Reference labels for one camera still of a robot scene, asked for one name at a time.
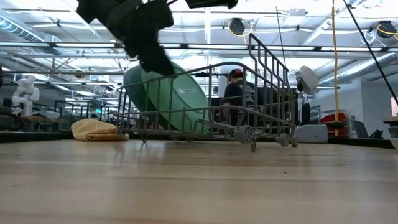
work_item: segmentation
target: ceiling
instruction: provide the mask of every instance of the ceiling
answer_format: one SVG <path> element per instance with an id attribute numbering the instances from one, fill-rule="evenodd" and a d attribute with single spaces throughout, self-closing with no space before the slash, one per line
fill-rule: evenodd
<path id="1" fill-rule="evenodd" d="M 90 25 L 85 24 L 83 19 L 75 12 L 78 6 L 77 0 L 3 0 L 0 7 L 7 16 L 24 23 L 29 29 L 38 34 L 50 34 L 62 42 L 115 42 L 117 41 L 111 33 L 106 30 L 97 20 Z M 398 26 L 398 15 L 396 13 L 396 0 L 367 0 L 355 9 L 353 14 L 358 20 L 362 30 L 369 30 L 371 26 L 377 27 L 378 22 L 390 20 Z M 212 7 L 210 12 L 205 9 L 188 8 L 184 0 L 179 0 L 171 5 L 174 12 L 174 26 L 159 32 L 159 42 L 161 43 L 189 43 L 189 44 L 239 44 L 243 45 L 247 41 L 244 37 L 231 35 L 228 22 L 233 17 L 242 18 L 246 26 L 246 32 L 252 32 L 261 42 L 266 45 L 314 45 L 314 46 L 333 46 L 333 36 L 330 26 L 323 26 L 331 16 L 331 1 L 300 0 L 300 1 L 278 1 L 277 10 L 274 0 L 240 0 L 238 5 L 227 10 L 225 7 Z M 360 34 L 348 11 L 345 11 L 343 1 L 337 1 L 336 8 L 340 12 L 336 15 L 337 45 L 347 47 L 364 46 Z M 290 9 L 305 9 L 307 14 L 299 24 L 287 25 L 287 13 Z M 278 20 L 281 28 L 281 35 L 278 30 Z M 210 39 L 206 35 L 205 29 L 210 25 Z M 372 40 L 371 45 L 392 46 L 397 43 L 397 39 L 367 38 Z M 6 41 L 23 41 L 20 37 L 0 29 L 0 39 Z M 13 48 L 19 54 L 33 58 L 36 62 L 51 66 L 51 54 L 33 52 L 31 49 Z M 68 60 L 67 55 L 81 55 L 82 51 L 91 56 L 108 55 L 106 58 L 73 58 Z M 197 67 L 204 67 L 208 61 L 210 63 L 219 62 L 222 58 L 241 58 L 246 65 L 253 67 L 253 61 L 249 58 L 247 51 L 242 50 L 187 50 L 173 49 L 167 52 L 170 58 L 189 70 Z M 302 65 L 309 66 L 315 70 L 316 74 L 322 78 L 334 71 L 333 52 L 289 52 L 275 51 L 275 55 L 282 63 L 286 63 L 289 70 L 300 69 Z M 355 60 L 370 59 L 367 52 L 363 53 L 339 53 L 339 67 L 354 62 Z M 23 59 L 16 59 L 15 55 L 0 52 L 3 59 L 17 60 L 28 67 L 38 68 L 37 65 L 26 62 Z M 91 72 L 120 72 L 137 65 L 125 59 L 125 53 L 121 50 L 112 49 L 63 49 L 63 54 L 56 57 L 55 64 L 60 71 L 91 71 Z M 79 81 L 74 76 L 57 76 L 68 82 Z M 289 81 L 295 81 L 294 76 L 289 77 Z M 196 78 L 200 83 L 206 83 L 206 78 Z M 110 76 L 109 82 L 123 82 L 123 76 Z"/>

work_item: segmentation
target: yellow cloth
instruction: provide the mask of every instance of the yellow cloth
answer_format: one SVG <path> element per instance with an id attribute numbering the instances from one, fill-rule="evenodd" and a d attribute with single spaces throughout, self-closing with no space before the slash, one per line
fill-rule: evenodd
<path id="1" fill-rule="evenodd" d="M 117 135 L 115 125 L 94 119 L 77 121 L 71 129 L 73 137 L 80 141 L 127 141 L 129 139 L 128 134 Z"/>

